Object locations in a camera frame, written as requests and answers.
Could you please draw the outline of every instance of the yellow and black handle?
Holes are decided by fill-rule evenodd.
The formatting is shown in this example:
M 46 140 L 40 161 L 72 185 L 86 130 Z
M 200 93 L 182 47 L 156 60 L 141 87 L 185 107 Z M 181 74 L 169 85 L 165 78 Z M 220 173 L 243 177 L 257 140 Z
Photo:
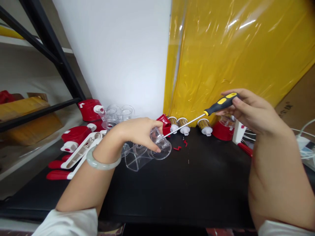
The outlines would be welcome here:
M 213 104 L 210 108 L 204 110 L 204 113 L 207 116 L 209 116 L 209 115 L 211 115 L 214 112 L 217 112 L 219 110 L 228 108 L 229 106 L 231 106 L 233 104 L 232 100 L 235 97 L 239 97 L 240 98 L 240 95 L 238 93 L 235 93 L 235 92 L 234 93 L 230 93 L 228 95 L 225 95 L 223 98 L 220 98 L 215 104 Z

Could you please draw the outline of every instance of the white sleeve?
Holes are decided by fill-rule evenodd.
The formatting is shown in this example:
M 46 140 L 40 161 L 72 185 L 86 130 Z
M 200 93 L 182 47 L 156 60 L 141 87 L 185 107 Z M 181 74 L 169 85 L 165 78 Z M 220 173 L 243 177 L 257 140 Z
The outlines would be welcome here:
M 72 212 L 52 210 L 32 236 L 96 236 L 97 223 L 95 208 Z
M 305 229 L 284 223 L 266 220 L 258 231 L 258 236 L 310 236 L 315 235 Z

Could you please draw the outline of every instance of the red plastic part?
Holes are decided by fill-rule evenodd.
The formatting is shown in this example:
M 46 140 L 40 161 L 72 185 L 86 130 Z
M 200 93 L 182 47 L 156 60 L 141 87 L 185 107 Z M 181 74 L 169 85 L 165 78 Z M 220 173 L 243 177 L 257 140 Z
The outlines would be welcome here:
M 3 90 L 0 92 L 0 104 L 14 102 L 15 98 L 8 91 Z
M 242 143 L 238 143 L 237 146 L 239 146 L 248 156 L 253 157 L 253 150 L 251 148 Z
M 60 160 L 55 160 L 55 161 L 52 161 L 48 164 L 48 168 L 50 169 L 60 169 L 61 168 L 61 165 L 63 164 L 64 162 L 63 161 L 60 161 Z
M 157 118 L 157 120 L 163 122 L 163 135 L 167 135 L 168 133 L 171 132 L 172 124 L 165 114 L 161 115 L 159 118 Z
M 66 180 L 68 175 L 70 174 L 70 171 L 65 170 L 53 170 L 48 173 L 46 176 L 46 179 L 48 180 Z
M 77 126 L 69 129 L 68 133 L 64 133 L 61 138 L 63 142 L 73 141 L 79 145 L 85 140 L 85 138 L 91 133 L 88 127 L 86 126 Z
M 101 105 L 97 99 L 88 99 L 78 103 L 83 121 L 91 122 L 101 119 L 101 117 L 93 110 L 96 105 Z
M 171 132 L 171 126 L 170 127 L 164 127 L 163 128 L 163 135 L 167 135 L 168 133 Z
M 223 141 L 230 141 L 233 138 L 234 128 L 230 130 L 230 127 L 226 127 L 220 121 L 218 121 L 212 131 L 212 135 Z
M 65 156 L 62 157 L 61 160 L 62 160 L 63 162 L 66 162 L 66 161 L 71 157 L 71 155 L 72 155 L 72 154 L 65 155 Z

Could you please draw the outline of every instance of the black table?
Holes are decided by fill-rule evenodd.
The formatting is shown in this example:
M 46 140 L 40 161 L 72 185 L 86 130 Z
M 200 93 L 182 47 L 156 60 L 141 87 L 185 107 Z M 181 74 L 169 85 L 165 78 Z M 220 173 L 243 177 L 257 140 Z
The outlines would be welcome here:
M 99 219 L 254 228 L 247 202 L 250 157 L 234 143 L 207 137 L 198 128 L 185 137 L 187 147 L 182 134 L 169 140 L 182 149 L 172 150 L 164 160 L 152 160 L 139 172 L 121 162 Z M 0 216 L 43 221 L 69 183 L 46 180 L 50 171 L 45 168 L 18 191 L 2 206 Z

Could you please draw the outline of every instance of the screwdriver shaft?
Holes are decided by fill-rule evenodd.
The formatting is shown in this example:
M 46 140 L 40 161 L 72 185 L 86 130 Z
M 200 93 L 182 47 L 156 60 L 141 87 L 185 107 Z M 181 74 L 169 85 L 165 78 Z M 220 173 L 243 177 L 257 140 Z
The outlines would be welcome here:
M 184 124 L 183 126 L 179 127 L 178 129 L 174 130 L 173 132 L 170 132 L 169 134 L 164 135 L 163 138 L 169 136 L 169 135 L 172 134 L 172 133 L 175 133 L 176 131 L 180 130 L 181 128 L 183 128 L 183 127 L 185 127 L 185 126 L 187 126 L 187 125 L 189 125 L 190 123 L 193 123 L 194 121 L 200 119 L 200 118 L 203 117 L 204 115 L 206 115 L 206 114 L 202 114 L 201 116 L 198 116 L 197 118 L 193 119 L 192 121 L 189 121 L 187 124 Z

